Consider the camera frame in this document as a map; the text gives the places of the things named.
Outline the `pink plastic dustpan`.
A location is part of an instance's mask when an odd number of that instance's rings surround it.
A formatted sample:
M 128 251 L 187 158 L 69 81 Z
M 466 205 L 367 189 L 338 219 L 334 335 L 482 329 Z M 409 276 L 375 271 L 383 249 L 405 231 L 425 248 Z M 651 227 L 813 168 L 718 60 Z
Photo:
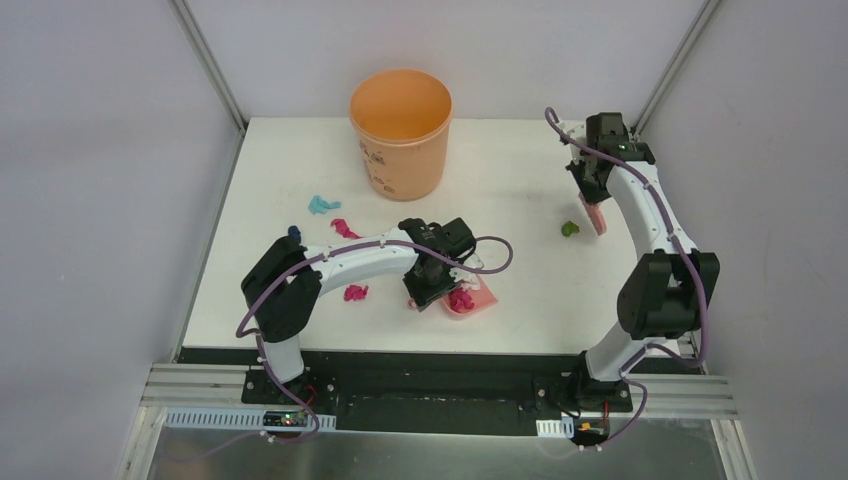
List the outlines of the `pink plastic dustpan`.
M 455 313 L 455 312 L 451 311 L 450 308 L 449 308 L 449 305 L 448 305 L 448 295 L 456 289 L 463 289 L 462 286 L 461 286 L 461 281 L 463 279 L 467 278 L 467 277 L 472 277 L 472 276 L 477 276 L 480 279 L 480 284 L 481 284 L 481 288 L 477 291 L 466 290 L 472 295 L 472 297 L 475 301 L 474 309 L 467 312 L 467 313 Z M 486 285 L 486 283 L 484 282 L 482 277 L 478 274 L 457 273 L 454 277 L 454 283 L 456 284 L 456 286 L 452 290 L 445 293 L 444 295 L 441 295 L 438 298 L 435 298 L 428 305 L 428 307 L 430 307 L 432 305 L 438 305 L 444 310 L 444 312 L 448 316 L 456 318 L 456 319 L 460 319 L 460 318 L 468 317 L 470 315 L 474 315 L 476 313 L 479 313 L 480 311 L 483 311 L 483 310 L 495 305 L 498 302 L 498 299 L 496 298 L 494 293 L 490 290 L 490 288 Z

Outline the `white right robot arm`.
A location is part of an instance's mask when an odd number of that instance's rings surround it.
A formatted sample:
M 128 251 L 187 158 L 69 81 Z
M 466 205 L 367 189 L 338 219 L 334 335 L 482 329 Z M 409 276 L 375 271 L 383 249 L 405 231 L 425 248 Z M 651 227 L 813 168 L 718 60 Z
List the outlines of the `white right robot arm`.
M 592 115 L 583 130 L 562 132 L 561 141 L 572 150 L 566 169 L 597 235 L 607 231 L 600 206 L 612 200 L 638 256 L 617 296 L 616 324 L 581 354 L 566 384 L 572 404 L 590 410 L 617 396 L 648 351 L 672 356 L 667 341 L 705 332 L 720 262 L 684 232 L 667 203 L 650 147 L 631 137 L 621 114 Z

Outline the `pink hand brush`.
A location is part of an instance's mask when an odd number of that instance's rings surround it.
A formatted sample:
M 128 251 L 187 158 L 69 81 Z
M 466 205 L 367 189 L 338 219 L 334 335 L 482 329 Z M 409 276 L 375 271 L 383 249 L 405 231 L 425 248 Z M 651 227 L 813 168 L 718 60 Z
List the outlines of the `pink hand brush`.
M 603 236 L 607 232 L 607 223 L 602 212 L 601 204 L 589 202 L 582 193 L 579 194 L 578 198 L 596 235 Z

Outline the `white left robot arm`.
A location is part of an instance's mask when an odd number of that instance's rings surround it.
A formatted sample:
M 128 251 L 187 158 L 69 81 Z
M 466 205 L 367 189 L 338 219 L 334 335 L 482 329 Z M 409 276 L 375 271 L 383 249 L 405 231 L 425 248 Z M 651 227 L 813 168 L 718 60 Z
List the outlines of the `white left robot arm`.
M 299 334 L 322 295 L 398 274 L 414 307 L 423 311 L 458 289 L 451 272 L 475 252 L 476 244 L 460 218 L 444 225 L 408 218 L 378 235 L 336 246 L 307 247 L 291 236 L 276 240 L 241 282 L 246 317 L 256 323 L 260 358 L 272 371 L 269 394 L 286 405 L 303 396 Z

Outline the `white paper scrap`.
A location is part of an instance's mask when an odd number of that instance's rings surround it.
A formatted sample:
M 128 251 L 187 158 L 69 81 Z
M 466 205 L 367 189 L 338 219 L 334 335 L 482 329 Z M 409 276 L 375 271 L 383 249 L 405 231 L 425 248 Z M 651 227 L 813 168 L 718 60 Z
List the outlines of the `white paper scrap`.
M 477 291 L 481 288 L 480 279 L 477 276 L 467 277 L 461 281 L 461 286 L 465 290 Z

